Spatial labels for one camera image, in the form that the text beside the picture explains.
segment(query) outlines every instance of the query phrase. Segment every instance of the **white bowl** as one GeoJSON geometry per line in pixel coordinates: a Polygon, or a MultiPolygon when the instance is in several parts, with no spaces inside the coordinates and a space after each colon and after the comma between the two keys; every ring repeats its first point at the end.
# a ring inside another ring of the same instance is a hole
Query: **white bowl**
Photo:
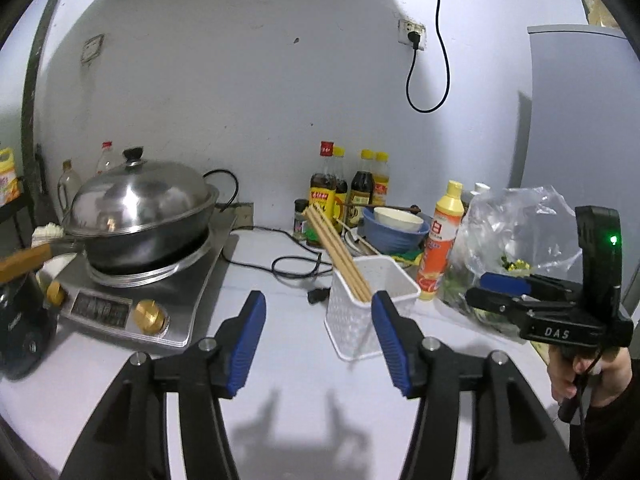
{"type": "Polygon", "coordinates": [[[373,210],[376,221],[393,229],[416,233],[422,227],[424,220],[413,213],[398,211],[390,207],[377,207],[373,210]]]}

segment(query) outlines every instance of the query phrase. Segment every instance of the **power cord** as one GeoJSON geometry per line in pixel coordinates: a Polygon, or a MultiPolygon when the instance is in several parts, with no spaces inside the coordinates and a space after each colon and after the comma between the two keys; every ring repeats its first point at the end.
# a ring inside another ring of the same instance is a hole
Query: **power cord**
{"type": "Polygon", "coordinates": [[[289,256],[280,256],[278,258],[276,258],[275,260],[272,261],[271,263],[271,267],[265,267],[262,265],[257,265],[257,264],[248,264],[245,262],[236,262],[235,260],[232,260],[231,258],[227,258],[225,251],[223,250],[220,255],[222,256],[222,259],[225,260],[228,264],[232,264],[232,265],[237,265],[239,267],[245,267],[247,269],[255,269],[255,270],[262,270],[263,272],[268,272],[270,274],[273,274],[274,277],[276,278],[283,278],[285,280],[304,280],[306,278],[315,278],[317,276],[324,276],[326,274],[329,274],[331,272],[333,272],[333,269],[327,269],[327,270],[319,270],[320,266],[329,266],[332,267],[331,263],[328,262],[323,262],[322,261],[322,253],[319,253],[317,251],[314,251],[308,247],[306,247],[305,245],[303,245],[302,243],[300,243],[300,241],[296,240],[290,233],[283,231],[282,229],[275,229],[272,227],[263,227],[263,226],[259,226],[259,225],[254,225],[254,226],[243,226],[243,227],[237,227],[234,229],[231,229],[231,232],[233,231],[251,231],[251,230],[260,230],[260,231],[267,231],[267,232],[271,232],[271,233],[280,233],[285,235],[287,238],[289,238],[291,241],[293,241],[296,245],[298,245],[299,247],[303,248],[305,251],[307,251],[308,253],[314,254],[316,257],[315,258],[308,258],[307,256],[297,256],[295,254],[289,255],[289,256]],[[292,272],[290,270],[278,270],[276,269],[276,266],[280,263],[283,262],[284,260],[295,260],[298,262],[309,262],[314,264],[314,268],[312,270],[310,270],[309,272],[292,272]]]}
{"type": "Polygon", "coordinates": [[[414,44],[414,60],[411,62],[411,69],[409,70],[409,75],[406,77],[406,85],[404,87],[404,92],[406,94],[406,100],[409,101],[411,108],[413,108],[416,112],[420,112],[421,114],[430,114],[436,111],[438,108],[440,108],[444,104],[444,101],[447,100],[447,97],[449,95],[449,88],[451,86],[451,72],[449,69],[449,57],[447,57],[447,49],[444,46],[444,41],[442,40],[442,35],[440,33],[440,0],[437,0],[437,3],[436,3],[435,22],[436,22],[436,35],[438,37],[438,40],[440,41],[440,46],[442,48],[442,55],[444,56],[444,65],[447,69],[447,87],[445,88],[444,95],[440,100],[440,102],[436,104],[433,108],[429,108],[428,110],[420,110],[420,108],[417,108],[411,102],[411,98],[409,97],[409,82],[411,81],[411,75],[414,73],[415,57],[418,54],[418,46],[420,45],[420,34],[412,30],[407,35],[407,37],[409,38],[409,41],[411,41],[414,44]]]}
{"type": "Polygon", "coordinates": [[[578,397],[578,416],[580,417],[580,439],[582,440],[582,448],[584,450],[584,473],[582,478],[587,478],[589,475],[589,469],[591,468],[590,457],[589,457],[589,445],[587,443],[587,431],[585,428],[585,413],[584,408],[582,407],[582,393],[584,391],[584,387],[586,386],[586,382],[589,380],[589,374],[595,368],[595,365],[601,359],[604,354],[604,350],[600,350],[596,355],[596,358],[589,365],[586,371],[581,375],[584,377],[584,384],[579,384],[576,388],[576,395],[578,397]]]}
{"type": "MultiPolygon", "coordinates": [[[[240,185],[238,183],[238,178],[235,176],[235,174],[231,170],[225,170],[223,168],[218,168],[216,170],[207,171],[207,173],[205,173],[202,177],[203,178],[207,178],[209,175],[213,175],[213,174],[217,174],[217,173],[228,174],[234,180],[234,183],[236,184],[236,190],[234,191],[233,195],[228,200],[228,202],[226,202],[226,204],[223,205],[222,208],[220,208],[220,212],[222,213],[225,209],[227,209],[233,203],[233,201],[236,199],[236,196],[238,196],[238,191],[240,189],[240,185]]],[[[268,272],[270,274],[273,274],[274,277],[276,277],[276,278],[283,278],[285,280],[304,280],[305,278],[314,278],[316,276],[323,276],[325,274],[329,274],[330,272],[333,272],[333,264],[328,263],[328,262],[323,262],[322,261],[322,253],[319,253],[317,251],[314,251],[313,249],[310,249],[310,248],[306,247],[305,245],[301,244],[300,241],[296,240],[290,233],[287,233],[286,231],[283,231],[282,229],[275,229],[275,228],[272,228],[272,227],[263,227],[263,226],[259,226],[259,225],[254,225],[254,226],[236,227],[236,228],[231,229],[230,232],[243,231],[243,230],[244,231],[260,230],[260,231],[267,231],[267,232],[271,232],[271,233],[283,234],[283,235],[287,236],[290,240],[292,240],[296,245],[298,245],[299,247],[303,248],[308,253],[313,254],[315,256],[315,258],[307,258],[306,256],[297,256],[295,254],[291,254],[289,256],[280,256],[279,258],[276,258],[275,260],[272,261],[271,267],[265,267],[265,266],[257,265],[257,264],[248,264],[248,263],[245,263],[245,262],[236,262],[234,260],[231,260],[230,258],[227,258],[226,254],[225,254],[225,251],[222,250],[222,252],[220,253],[220,256],[222,256],[222,259],[225,260],[228,264],[237,265],[239,267],[245,267],[247,269],[263,270],[264,272],[268,272]],[[309,272],[291,272],[290,270],[278,270],[278,269],[276,269],[276,266],[280,262],[283,262],[285,260],[295,260],[295,261],[298,261],[298,262],[310,262],[310,263],[314,264],[314,268],[309,272]],[[323,265],[324,266],[329,266],[331,268],[327,269],[327,270],[320,270],[320,266],[323,266],[323,265]]]]}
{"type": "Polygon", "coordinates": [[[207,178],[209,175],[213,175],[213,174],[217,174],[217,173],[228,174],[234,180],[234,183],[236,184],[236,190],[234,191],[233,195],[228,200],[228,202],[220,208],[220,212],[222,213],[226,208],[228,208],[233,203],[233,201],[236,199],[236,196],[238,196],[238,191],[240,189],[240,184],[238,183],[238,177],[236,177],[235,174],[231,170],[225,170],[223,168],[217,168],[216,170],[207,171],[207,173],[205,173],[202,177],[203,178],[207,178]]]}

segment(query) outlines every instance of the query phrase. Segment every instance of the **condiment bottle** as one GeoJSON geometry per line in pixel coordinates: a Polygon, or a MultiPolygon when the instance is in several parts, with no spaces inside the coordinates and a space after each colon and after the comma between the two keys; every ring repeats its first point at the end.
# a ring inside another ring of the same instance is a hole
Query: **condiment bottle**
{"type": "Polygon", "coordinates": [[[483,184],[482,182],[476,182],[473,189],[469,191],[465,189],[462,192],[462,195],[460,196],[460,200],[462,200],[462,205],[465,208],[465,215],[466,215],[466,212],[469,211],[469,205],[471,204],[471,201],[473,200],[473,198],[476,195],[484,193],[485,191],[489,191],[490,189],[491,188],[487,186],[487,184],[483,184]]]}
{"type": "Polygon", "coordinates": [[[431,221],[422,261],[418,268],[416,282],[420,286],[421,300],[431,300],[442,283],[444,271],[453,242],[456,240],[460,221],[465,209],[460,200],[462,184],[449,180],[447,193],[438,200],[431,221]]]}
{"type": "MultiPolygon", "coordinates": [[[[360,169],[356,172],[351,181],[351,192],[349,202],[352,204],[370,204],[373,197],[373,174],[371,171],[371,161],[373,152],[362,150],[360,152],[360,169]]],[[[351,206],[347,211],[346,224],[349,227],[356,227],[362,218],[362,208],[351,206]]]]}
{"type": "MultiPolygon", "coordinates": [[[[311,177],[309,187],[309,205],[317,203],[322,208],[324,215],[333,221],[336,180],[332,171],[332,155],[334,144],[327,140],[320,143],[320,163],[318,171],[311,177]]],[[[318,234],[306,225],[306,244],[312,247],[322,247],[318,234]]]]}
{"type": "Polygon", "coordinates": [[[20,188],[15,173],[14,151],[11,148],[0,149],[0,206],[19,196],[20,188]]]}
{"type": "Polygon", "coordinates": [[[304,210],[309,206],[309,200],[299,198],[294,202],[293,213],[293,237],[296,240],[305,239],[306,218],[302,215],[304,210]]]}
{"type": "Polygon", "coordinates": [[[334,203],[334,224],[335,230],[342,232],[342,225],[335,219],[344,222],[344,205],[347,203],[347,191],[349,184],[344,179],[344,148],[334,146],[334,175],[336,180],[335,203],[334,203]]]}
{"type": "Polygon", "coordinates": [[[389,187],[389,154],[376,153],[376,163],[373,167],[373,199],[374,205],[386,205],[386,192],[389,187]]]}
{"type": "Polygon", "coordinates": [[[58,180],[58,202],[63,215],[71,209],[71,203],[80,186],[82,186],[82,181],[71,166],[71,159],[65,160],[62,163],[62,176],[58,180]]]}
{"type": "Polygon", "coordinates": [[[100,175],[105,171],[112,170],[118,165],[118,156],[113,152],[113,143],[105,140],[102,143],[102,153],[95,168],[95,174],[100,175]]]}

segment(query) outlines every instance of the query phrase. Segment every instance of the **electrical outlet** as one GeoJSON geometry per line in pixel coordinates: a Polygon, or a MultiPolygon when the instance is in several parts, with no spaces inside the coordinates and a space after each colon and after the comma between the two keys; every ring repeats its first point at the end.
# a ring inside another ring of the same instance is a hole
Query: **electrical outlet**
{"type": "Polygon", "coordinates": [[[420,34],[420,43],[418,44],[418,50],[424,50],[424,45],[427,42],[427,34],[424,25],[411,20],[398,20],[398,43],[409,45],[413,47],[414,44],[409,41],[407,35],[414,30],[420,34]]]}
{"type": "Polygon", "coordinates": [[[254,203],[238,202],[229,206],[233,209],[238,218],[234,227],[253,227],[254,226],[254,203]]]}

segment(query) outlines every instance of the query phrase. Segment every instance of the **orange spray bottle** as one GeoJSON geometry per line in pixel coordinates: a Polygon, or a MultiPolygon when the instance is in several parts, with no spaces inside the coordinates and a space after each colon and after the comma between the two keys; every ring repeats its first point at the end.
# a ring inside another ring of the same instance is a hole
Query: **orange spray bottle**
{"type": "Polygon", "coordinates": [[[462,184],[449,180],[447,193],[438,200],[431,221],[429,237],[418,269],[416,281],[420,286],[420,299],[432,300],[440,285],[447,261],[456,240],[465,208],[460,200],[462,184]]]}

